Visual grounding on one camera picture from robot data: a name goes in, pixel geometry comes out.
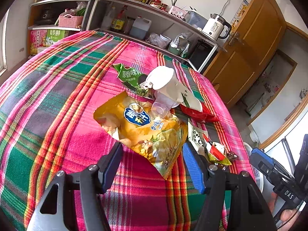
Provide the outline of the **right hand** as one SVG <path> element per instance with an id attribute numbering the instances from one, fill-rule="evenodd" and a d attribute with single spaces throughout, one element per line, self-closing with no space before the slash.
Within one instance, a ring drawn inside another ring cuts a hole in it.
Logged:
<path id="1" fill-rule="evenodd" d="M 274 211 L 276 198 L 277 198 L 277 195 L 274 192 L 271 193 L 270 200 L 268 203 L 268 206 L 271 212 Z M 279 228 L 278 230 L 288 231 L 293 226 L 293 224 L 295 223 L 299 215 L 300 215 L 300 212 L 298 212 L 296 209 L 284 210 L 280 216 L 280 220 L 282 221 L 283 226 Z"/>

